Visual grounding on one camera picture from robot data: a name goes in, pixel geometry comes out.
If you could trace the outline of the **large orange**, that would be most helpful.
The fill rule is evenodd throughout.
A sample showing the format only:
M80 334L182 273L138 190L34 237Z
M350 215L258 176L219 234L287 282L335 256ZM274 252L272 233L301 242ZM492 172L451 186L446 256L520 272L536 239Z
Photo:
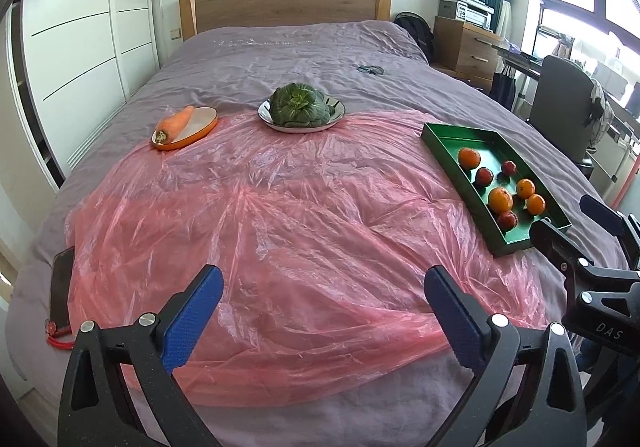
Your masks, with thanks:
M509 212L513 207L513 196L508 189L496 187L488 194L488 207L496 214Z

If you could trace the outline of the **white wardrobe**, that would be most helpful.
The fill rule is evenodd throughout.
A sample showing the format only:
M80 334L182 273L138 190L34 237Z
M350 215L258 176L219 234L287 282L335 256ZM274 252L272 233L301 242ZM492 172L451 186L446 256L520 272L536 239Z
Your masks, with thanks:
M158 69L152 0L17 0L11 28L36 157L61 186Z

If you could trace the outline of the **dark blue bag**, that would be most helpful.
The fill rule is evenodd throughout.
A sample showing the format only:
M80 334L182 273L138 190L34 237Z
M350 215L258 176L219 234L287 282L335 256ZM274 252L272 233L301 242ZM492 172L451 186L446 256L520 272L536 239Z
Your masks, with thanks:
M512 66L504 66L502 71L495 73L492 78L489 97L511 111L515 100L515 89L515 69Z

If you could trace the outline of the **desk with clutter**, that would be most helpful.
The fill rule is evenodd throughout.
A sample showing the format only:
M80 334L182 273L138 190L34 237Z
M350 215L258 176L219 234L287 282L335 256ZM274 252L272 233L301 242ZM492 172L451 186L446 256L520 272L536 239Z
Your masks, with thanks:
M585 176L597 164L593 156L605 134L639 142L639 123L570 59L547 56L537 60L508 42L497 47L504 67L536 83L525 122L572 161Z

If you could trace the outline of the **rough orange mandarin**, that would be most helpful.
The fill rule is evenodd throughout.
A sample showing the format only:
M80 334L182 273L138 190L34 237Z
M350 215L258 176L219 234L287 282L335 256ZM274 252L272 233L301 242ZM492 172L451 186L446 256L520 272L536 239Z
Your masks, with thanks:
M480 166L480 152L472 148L461 148L458 152L458 163L462 170L475 170Z

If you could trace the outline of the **green leafy cabbage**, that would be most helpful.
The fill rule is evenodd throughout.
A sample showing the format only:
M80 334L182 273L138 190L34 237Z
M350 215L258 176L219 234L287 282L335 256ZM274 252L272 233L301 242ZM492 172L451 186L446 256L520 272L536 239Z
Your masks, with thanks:
M320 90L290 83L271 94L269 112L277 126L309 128L328 124L335 109L326 103L326 95Z

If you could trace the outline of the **black phone red case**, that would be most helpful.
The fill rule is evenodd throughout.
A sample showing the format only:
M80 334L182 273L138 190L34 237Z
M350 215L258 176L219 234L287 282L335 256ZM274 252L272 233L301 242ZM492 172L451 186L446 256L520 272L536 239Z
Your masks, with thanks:
M59 337L70 331L67 297L72 280L75 248L70 247L54 256L50 283L50 315L48 331Z

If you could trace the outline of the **small orange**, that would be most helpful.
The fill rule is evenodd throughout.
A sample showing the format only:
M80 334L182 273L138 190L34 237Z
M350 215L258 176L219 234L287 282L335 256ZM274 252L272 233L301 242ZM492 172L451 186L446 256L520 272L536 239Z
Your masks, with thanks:
M536 193L535 183L528 179L522 178L516 184L516 194L520 199L526 200Z
M532 216L538 216L546 211L546 200L541 194L532 194L525 203L526 211Z

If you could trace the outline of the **red apple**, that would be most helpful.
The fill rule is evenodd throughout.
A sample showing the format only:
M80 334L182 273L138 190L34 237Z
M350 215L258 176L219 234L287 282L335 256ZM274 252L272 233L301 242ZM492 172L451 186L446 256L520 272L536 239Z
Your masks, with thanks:
M480 188L488 187L494 181L494 173L489 170L487 167L480 167L476 173L474 178L474 184Z
M518 225L518 215L513 211L504 211L498 215L497 224L503 233L508 233Z
M515 175L515 173L518 171L518 167L516 166L516 164L511 161L504 161L501 164L501 173L503 173L503 175L506 175L508 177L512 177Z

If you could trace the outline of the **pink plastic sheet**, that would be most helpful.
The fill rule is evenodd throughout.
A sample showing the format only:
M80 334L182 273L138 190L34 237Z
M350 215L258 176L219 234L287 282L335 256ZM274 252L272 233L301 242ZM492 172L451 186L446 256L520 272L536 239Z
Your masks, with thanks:
M178 151L140 144L68 215L70 322L128 325L212 264L224 295L176 379L194 404L276 407L447 345L423 293L442 265L493 313L546 324L533 263L496 259L416 111L281 134L254 113Z

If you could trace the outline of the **purple bed duvet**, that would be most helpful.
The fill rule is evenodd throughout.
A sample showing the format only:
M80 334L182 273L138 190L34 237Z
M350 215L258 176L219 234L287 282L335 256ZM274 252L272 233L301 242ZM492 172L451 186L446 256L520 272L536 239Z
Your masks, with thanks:
M365 74L357 66L380 66L385 73ZM258 116L262 102L290 83L308 84L341 100L344 118L416 111L425 114L427 122L493 130L559 202L570 219L570 240L599 265L625 266L616 240L580 211L580 198L592 193L592 186L578 168L494 100L431 68L397 25L363 21L211 30L176 50L113 118L64 182L32 245L32 257L18 274L6 341L15 369L48 405L56 406L60 400L68 361L66 353L47 344L43 332L54 256L73 246L66 238L68 215L134 148L148 144L155 149L150 138L165 116L188 106L211 107L218 113L217 127L235 115ZM537 251L513 254L520 253L533 263L547 326L564 311L563 276ZM313 401L276 407L191 403L227 446L421 446L470 380L470 371L458 365L447 343L441 351L373 381Z

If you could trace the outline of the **white metal plate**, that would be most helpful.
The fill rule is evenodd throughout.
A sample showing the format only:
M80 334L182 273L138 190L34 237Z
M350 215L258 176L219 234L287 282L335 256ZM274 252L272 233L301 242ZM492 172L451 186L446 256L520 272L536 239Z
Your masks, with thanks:
M271 108L269 99L258 107L259 118L271 129L285 134L310 134L332 128L346 115L344 103L326 96L322 101L285 100Z

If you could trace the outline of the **black backpack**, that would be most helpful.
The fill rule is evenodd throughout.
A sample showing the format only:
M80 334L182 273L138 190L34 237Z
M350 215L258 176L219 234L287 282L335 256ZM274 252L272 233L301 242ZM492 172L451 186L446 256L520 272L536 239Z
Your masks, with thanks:
M430 26L414 12L404 11L396 14L394 23L406 30L420 47L428 62L432 62L435 55L434 35Z

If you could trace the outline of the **grey office chair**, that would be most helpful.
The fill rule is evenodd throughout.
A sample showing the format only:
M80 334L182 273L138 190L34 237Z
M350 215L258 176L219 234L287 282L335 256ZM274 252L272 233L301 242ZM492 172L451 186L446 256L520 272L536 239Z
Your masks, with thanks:
M604 109L592 99L594 83L577 63L547 56L541 66L528 124L589 179L594 165L588 149Z

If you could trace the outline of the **wooden nightstand drawers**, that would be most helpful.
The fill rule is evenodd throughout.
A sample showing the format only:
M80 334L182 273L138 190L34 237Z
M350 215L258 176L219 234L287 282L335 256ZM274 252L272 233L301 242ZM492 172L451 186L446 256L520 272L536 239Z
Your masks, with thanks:
M504 39L474 24L439 16L433 34L435 66L488 94Z

